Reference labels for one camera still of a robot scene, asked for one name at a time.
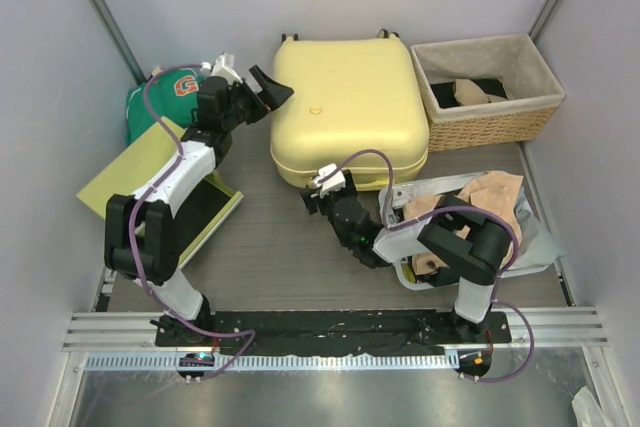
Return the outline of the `yellow hard-shell suitcase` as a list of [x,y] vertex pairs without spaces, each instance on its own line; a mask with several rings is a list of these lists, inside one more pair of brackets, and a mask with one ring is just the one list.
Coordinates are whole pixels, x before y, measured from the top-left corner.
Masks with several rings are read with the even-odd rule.
[[272,115],[270,153],[288,184],[302,188],[327,164],[346,163],[361,191],[415,179],[429,125],[408,48],[396,32],[360,40],[286,36],[276,81],[294,95]]

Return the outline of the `yellow-green drawer box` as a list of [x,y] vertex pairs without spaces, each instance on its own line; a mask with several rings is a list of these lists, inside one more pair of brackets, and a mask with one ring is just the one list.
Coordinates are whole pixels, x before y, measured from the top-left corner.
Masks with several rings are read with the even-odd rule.
[[[176,150],[165,129],[155,124],[85,185],[77,198],[104,218],[106,203],[112,195],[128,195],[143,186],[164,169]],[[198,184],[176,215],[178,246],[182,248],[180,268],[185,267],[242,200],[243,194],[227,186],[218,172]]]

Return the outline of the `beige sock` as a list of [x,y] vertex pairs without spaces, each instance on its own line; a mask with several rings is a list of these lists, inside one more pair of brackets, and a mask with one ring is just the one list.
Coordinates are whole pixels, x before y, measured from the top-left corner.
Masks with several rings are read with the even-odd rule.
[[[490,171],[470,180],[454,196],[478,207],[492,212],[506,221],[514,230],[518,242],[522,240],[521,228],[516,220],[514,207],[522,186],[523,177],[504,171]],[[433,210],[443,194],[422,194],[415,197],[403,207],[405,219],[417,218]],[[446,264],[432,253],[415,255],[411,266],[416,276],[433,277]]]

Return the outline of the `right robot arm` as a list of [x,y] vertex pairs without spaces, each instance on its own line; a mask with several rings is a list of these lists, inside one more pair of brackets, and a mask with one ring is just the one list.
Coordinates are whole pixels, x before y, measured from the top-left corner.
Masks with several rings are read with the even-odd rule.
[[434,254],[459,278],[449,328],[465,342],[488,330],[496,282],[501,270],[515,261],[519,248],[514,229],[498,215],[446,195],[425,214],[383,224],[360,203],[347,169],[333,178],[316,176],[301,191],[301,198],[308,213],[324,216],[341,246],[368,268]]

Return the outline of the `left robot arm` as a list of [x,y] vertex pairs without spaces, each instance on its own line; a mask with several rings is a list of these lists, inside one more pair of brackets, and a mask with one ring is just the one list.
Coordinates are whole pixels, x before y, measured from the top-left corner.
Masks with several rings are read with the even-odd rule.
[[208,299],[179,267],[176,216],[198,185],[219,166],[232,145],[232,132],[282,107],[293,88],[250,68],[260,89],[254,91],[225,57],[208,65],[198,84],[196,106],[176,151],[143,186],[129,195],[114,194],[106,203],[104,262],[140,283],[164,311],[164,327],[178,325],[179,335],[200,346],[213,336]]

